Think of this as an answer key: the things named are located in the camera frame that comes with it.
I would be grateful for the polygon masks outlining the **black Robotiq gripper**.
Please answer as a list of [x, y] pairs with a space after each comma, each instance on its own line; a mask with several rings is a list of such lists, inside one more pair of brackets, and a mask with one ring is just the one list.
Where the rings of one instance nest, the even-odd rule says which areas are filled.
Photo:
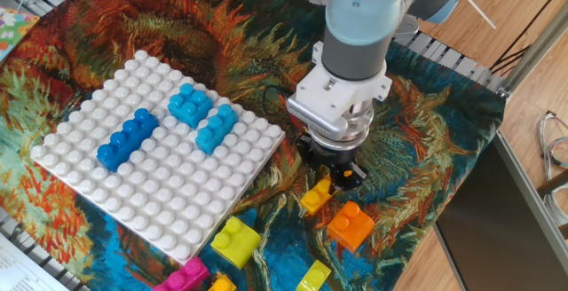
[[355, 149], [330, 149], [319, 144], [310, 134], [301, 135], [296, 146], [303, 163], [311, 169], [328, 167], [332, 183], [341, 190], [354, 189], [367, 178], [367, 170], [355, 163]]

